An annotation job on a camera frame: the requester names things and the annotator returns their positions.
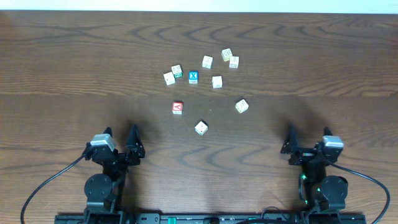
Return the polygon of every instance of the white wall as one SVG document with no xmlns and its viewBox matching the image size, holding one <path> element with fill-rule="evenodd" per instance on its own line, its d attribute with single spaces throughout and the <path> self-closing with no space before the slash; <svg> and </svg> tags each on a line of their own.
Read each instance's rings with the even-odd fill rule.
<svg viewBox="0 0 398 224">
<path fill-rule="evenodd" d="M 0 9 L 398 14 L 398 0 L 0 0 Z"/>
</svg>

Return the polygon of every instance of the red block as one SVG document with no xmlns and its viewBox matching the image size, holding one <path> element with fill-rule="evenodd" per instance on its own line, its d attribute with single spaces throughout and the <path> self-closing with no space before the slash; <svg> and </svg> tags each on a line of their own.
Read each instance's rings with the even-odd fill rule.
<svg viewBox="0 0 398 224">
<path fill-rule="evenodd" d="M 182 103 L 174 102 L 172 111 L 173 111 L 173 114 L 182 114 Z"/>
</svg>

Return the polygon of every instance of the wood grain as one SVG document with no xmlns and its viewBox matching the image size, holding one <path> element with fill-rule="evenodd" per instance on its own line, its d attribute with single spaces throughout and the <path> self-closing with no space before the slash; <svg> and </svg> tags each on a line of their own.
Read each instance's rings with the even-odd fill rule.
<svg viewBox="0 0 398 224">
<path fill-rule="evenodd" d="M 299 167 L 279 154 L 287 124 L 303 144 L 331 127 L 339 164 L 391 191 L 381 223 L 398 222 L 396 16 L 155 12 L 0 12 L 0 223 L 18 223 L 29 194 L 74 161 L 107 126 L 122 146 L 132 124 L 147 157 L 129 173 L 123 204 L 162 212 L 292 210 Z M 229 69 L 221 50 L 240 64 Z M 204 55 L 214 58 L 201 68 Z M 184 77 L 166 86 L 180 64 Z M 198 85 L 187 72 L 198 70 Z M 211 77 L 223 76 L 222 89 Z M 235 102 L 249 109 L 239 114 Z M 182 116 L 171 113 L 184 102 Z M 204 136 L 194 132 L 199 120 Z M 349 181 L 347 211 L 370 223 L 384 205 L 375 184 Z M 27 223 L 81 213 L 92 162 L 53 180 L 31 201 Z"/>
</svg>

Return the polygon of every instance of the black cable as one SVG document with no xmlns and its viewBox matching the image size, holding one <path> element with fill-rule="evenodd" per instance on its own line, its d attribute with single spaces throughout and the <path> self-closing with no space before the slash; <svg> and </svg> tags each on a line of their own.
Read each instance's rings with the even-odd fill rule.
<svg viewBox="0 0 398 224">
<path fill-rule="evenodd" d="M 270 207 L 267 207 L 266 209 L 264 209 L 264 211 L 261 213 L 261 219 L 264 219 L 264 215 L 267 213 L 267 211 L 270 209 L 270 208 L 275 208 L 276 210 L 278 210 L 278 212 L 283 216 L 283 218 L 287 221 L 288 219 L 286 218 L 286 216 L 283 214 L 283 212 L 279 209 L 279 208 L 277 208 L 277 207 L 275 207 L 275 206 L 270 206 Z"/>
<path fill-rule="evenodd" d="M 24 221 L 24 215 L 25 215 L 25 210 L 27 205 L 29 204 L 30 200 L 32 200 L 33 196 L 42 188 L 44 187 L 44 185 L 48 184 L 51 180 L 53 180 L 54 178 L 58 177 L 59 175 L 63 174 L 64 172 L 66 172 L 68 169 L 72 168 L 74 165 L 76 165 L 82 158 L 84 158 L 84 156 L 80 156 L 75 162 L 72 162 L 69 166 L 67 166 L 65 169 L 61 170 L 60 172 L 58 172 L 57 174 L 53 175 L 52 177 L 48 178 L 45 182 L 43 182 L 43 184 L 40 184 L 40 186 L 38 186 L 36 188 L 36 190 L 34 190 L 32 192 L 32 194 L 29 196 L 29 198 L 26 200 L 22 210 L 21 210 L 21 223 L 25 224 Z"/>
<path fill-rule="evenodd" d="M 284 223 L 284 224 L 297 224 L 295 222 L 288 222 L 288 221 L 283 221 L 283 220 L 271 220 L 271 219 L 260 219 L 260 220 L 245 220 L 238 222 L 237 224 L 254 224 L 254 223 L 272 223 L 272 224 L 278 224 L 278 223 Z"/>
<path fill-rule="evenodd" d="M 315 212 L 317 209 L 318 209 L 317 206 L 311 208 L 310 211 L 308 211 L 308 214 L 304 216 L 303 223 L 310 223 L 308 219 L 310 218 L 310 215 L 312 215 L 312 213 Z"/>
<path fill-rule="evenodd" d="M 325 160 L 325 162 L 326 162 L 328 165 L 331 165 L 331 166 L 336 167 L 336 168 L 338 168 L 338 169 L 341 169 L 341 170 L 343 170 L 343 171 L 349 172 L 349 173 L 351 173 L 351 174 L 355 174 L 355 175 L 358 175 L 358 176 L 360 176 L 360 177 L 363 177 L 363 178 L 365 178 L 365 179 L 367 179 L 367 180 L 370 180 L 371 182 L 376 183 L 378 186 L 380 186 L 381 188 L 383 188 L 383 190 L 386 192 L 386 197 L 387 197 L 387 199 L 386 199 L 386 204 L 385 204 L 383 210 L 381 210 L 379 216 L 372 222 L 372 224 L 378 223 L 378 222 L 380 221 L 380 219 L 383 217 L 383 215 L 386 213 L 386 211 L 387 211 L 387 209 L 388 209 L 388 207 L 389 207 L 389 205 L 390 205 L 390 199 L 391 199 L 391 197 L 390 197 L 390 192 L 388 191 L 387 187 L 384 186 L 384 184 L 382 184 L 382 183 L 379 182 L 378 180 L 373 179 L 372 177 L 370 177 L 370 176 L 368 176 L 368 175 L 361 174 L 360 172 L 356 172 L 355 170 L 351 170 L 351 169 L 348 169 L 348 168 L 345 168 L 345 167 L 342 167 L 342 166 L 339 166 L 339 165 L 336 165 L 336 164 L 330 162 L 329 160 L 326 159 L 326 157 L 325 157 L 325 155 L 323 155 L 323 153 L 322 153 L 322 156 L 323 156 L 323 159 Z"/>
</svg>

